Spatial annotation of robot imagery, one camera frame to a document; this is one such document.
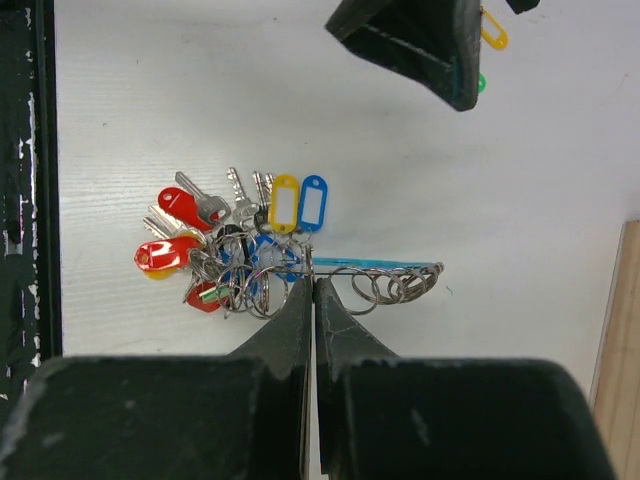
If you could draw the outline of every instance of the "wooden strip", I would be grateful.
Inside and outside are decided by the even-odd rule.
[[[625,225],[594,415],[621,480],[640,478],[640,222]]]

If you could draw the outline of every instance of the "blue key tag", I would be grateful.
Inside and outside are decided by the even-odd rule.
[[[298,207],[298,227],[303,232],[317,232],[324,224],[329,188],[319,175],[309,175],[302,182],[300,205]]]

